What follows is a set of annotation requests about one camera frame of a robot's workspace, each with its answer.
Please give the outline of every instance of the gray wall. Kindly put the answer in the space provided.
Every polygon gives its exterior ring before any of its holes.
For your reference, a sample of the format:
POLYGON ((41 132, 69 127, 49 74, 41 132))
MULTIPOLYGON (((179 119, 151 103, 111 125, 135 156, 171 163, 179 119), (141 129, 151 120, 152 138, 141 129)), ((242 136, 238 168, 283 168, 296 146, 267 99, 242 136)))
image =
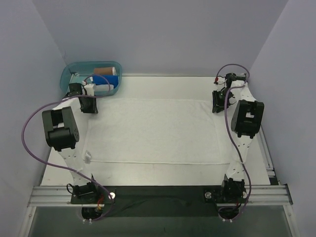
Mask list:
MULTIPOLYGON (((60 98, 65 63, 30 0, 0 2, 0 236, 17 236, 32 186, 42 166, 21 144, 21 129, 32 111, 60 98)), ((27 143, 40 157, 47 146, 40 116, 30 124, 27 143)))
POLYGON ((128 73, 214 75, 251 67, 287 0, 33 0, 67 63, 128 73))
POLYGON ((316 1, 290 0, 251 68, 263 129, 303 236, 316 232, 316 1))

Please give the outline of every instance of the cloth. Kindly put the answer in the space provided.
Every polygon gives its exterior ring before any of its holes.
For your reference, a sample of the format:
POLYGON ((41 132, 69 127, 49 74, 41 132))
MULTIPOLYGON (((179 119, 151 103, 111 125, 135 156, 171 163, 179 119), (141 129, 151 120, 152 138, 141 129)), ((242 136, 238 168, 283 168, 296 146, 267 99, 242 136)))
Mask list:
POLYGON ((92 162, 230 162, 224 112, 213 114, 211 101, 105 98, 97 106, 84 145, 92 162))

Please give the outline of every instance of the brown cylinder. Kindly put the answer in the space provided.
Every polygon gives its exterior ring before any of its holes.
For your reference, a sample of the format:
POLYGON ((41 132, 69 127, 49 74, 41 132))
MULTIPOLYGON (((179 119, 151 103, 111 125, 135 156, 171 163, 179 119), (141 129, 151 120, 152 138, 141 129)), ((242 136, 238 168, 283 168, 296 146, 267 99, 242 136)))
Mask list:
POLYGON ((93 70, 94 74, 99 75, 116 75, 115 67, 108 67, 108 68, 95 68, 93 70))

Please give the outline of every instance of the teal plastic bin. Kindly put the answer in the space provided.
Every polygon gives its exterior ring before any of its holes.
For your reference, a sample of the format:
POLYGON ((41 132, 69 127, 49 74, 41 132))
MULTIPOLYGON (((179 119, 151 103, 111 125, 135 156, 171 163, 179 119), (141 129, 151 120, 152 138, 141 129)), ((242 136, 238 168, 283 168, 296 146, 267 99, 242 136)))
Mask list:
POLYGON ((89 75, 93 74, 95 68, 106 68, 106 67, 115 67, 118 76, 118 85, 113 90, 108 92, 105 91, 95 91, 95 95, 104 96, 104 95, 114 95, 119 87, 122 80, 122 66, 118 62, 114 61, 89 61, 89 62, 75 62, 67 65, 63 70, 60 78, 60 88, 66 94, 69 91, 69 83, 82 81, 89 75))

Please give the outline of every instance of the white cloth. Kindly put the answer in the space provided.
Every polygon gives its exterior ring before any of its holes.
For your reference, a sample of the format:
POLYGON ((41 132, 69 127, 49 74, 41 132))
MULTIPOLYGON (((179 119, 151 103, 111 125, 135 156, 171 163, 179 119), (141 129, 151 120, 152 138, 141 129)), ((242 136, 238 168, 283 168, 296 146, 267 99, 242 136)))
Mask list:
POLYGON ((98 110, 89 119, 84 147, 92 161, 230 162, 224 112, 214 115, 211 101, 106 98, 98 100, 98 110))

